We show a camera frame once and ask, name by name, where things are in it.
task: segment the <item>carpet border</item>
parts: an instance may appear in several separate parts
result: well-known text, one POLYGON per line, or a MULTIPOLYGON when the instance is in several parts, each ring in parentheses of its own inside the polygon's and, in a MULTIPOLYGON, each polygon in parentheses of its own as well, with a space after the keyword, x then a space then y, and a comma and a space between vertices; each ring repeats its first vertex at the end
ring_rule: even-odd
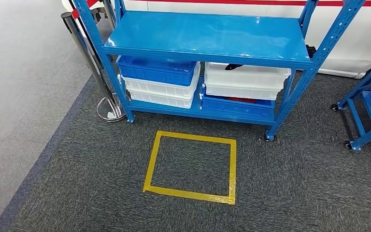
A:
POLYGON ((73 118, 76 116, 78 110, 83 106, 89 93, 95 85, 95 79, 93 78, 93 76, 90 76, 85 86, 76 97, 69 111, 66 113, 65 117, 59 124, 58 128, 42 150, 38 159, 33 164, 28 175, 25 177, 25 179, 17 189, 15 195, 11 198, 8 205, 5 207, 2 214, 0 215, 0 232, 6 231, 9 225, 12 223, 13 219, 16 216, 16 213, 20 209, 25 199, 28 197, 30 190, 32 189, 32 185, 41 175, 46 164, 52 157, 54 150, 56 149, 60 140, 63 138, 63 135, 72 123, 73 118))

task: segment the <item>stacked crates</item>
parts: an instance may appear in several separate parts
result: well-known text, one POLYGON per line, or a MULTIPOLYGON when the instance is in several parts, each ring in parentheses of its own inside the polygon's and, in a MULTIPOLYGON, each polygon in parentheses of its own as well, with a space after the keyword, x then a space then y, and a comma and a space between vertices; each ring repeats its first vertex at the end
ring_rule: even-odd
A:
POLYGON ((205 63, 202 107, 270 117, 275 99, 284 88, 290 69, 243 65, 226 70, 228 64, 205 63))
POLYGON ((191 107, 200 75, 199 62, 119 56, 116 63, 131 99, 191 107))

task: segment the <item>gray carpet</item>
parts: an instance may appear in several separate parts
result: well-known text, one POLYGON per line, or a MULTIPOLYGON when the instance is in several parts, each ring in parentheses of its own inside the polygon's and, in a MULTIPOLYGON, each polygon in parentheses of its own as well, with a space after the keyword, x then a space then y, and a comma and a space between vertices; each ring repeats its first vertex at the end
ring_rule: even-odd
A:
MULTIPOLYGON (((147 113, 136 113, 134 124, 106 123, 95 113, 101 93, 93 88, 0 228, 371 231, 371 143, 346 150, 343 141, 357 135, 353 121, 329 108, 356 84, 319 74, 271 143, 263 141, 266 127, 242 123, 147 113), (236 204, 143 193, 157 130, 236 139, 236 204)), ((226 195, 228 165, 229 145, 163 138, 152 185, 226 195)))

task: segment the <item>red object in crate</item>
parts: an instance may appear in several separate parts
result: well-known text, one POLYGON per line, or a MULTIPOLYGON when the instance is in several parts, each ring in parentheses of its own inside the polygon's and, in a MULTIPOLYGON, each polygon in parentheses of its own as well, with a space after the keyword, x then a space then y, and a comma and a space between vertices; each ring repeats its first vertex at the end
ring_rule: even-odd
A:
POLYGON ((233 98, 233 97, 225 97, 227 100, 237 101, 237 102, 246 102, 246 103, 255 103, 256 99, 249 99, 249 98, 233 98))

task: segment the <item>chrome stanchion base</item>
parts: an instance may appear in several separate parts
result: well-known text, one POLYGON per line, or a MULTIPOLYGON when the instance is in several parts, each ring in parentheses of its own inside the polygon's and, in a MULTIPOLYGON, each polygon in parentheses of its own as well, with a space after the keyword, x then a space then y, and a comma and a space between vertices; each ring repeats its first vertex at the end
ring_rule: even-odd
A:
POLYGON ((117 106, 114 106, 113 102, 107 98, 100 100, 97 105, 97 115, 106 122, 118 122, 126 117, 126 112, 122 109, 115 93, 113 94, 113 97, 117 106))

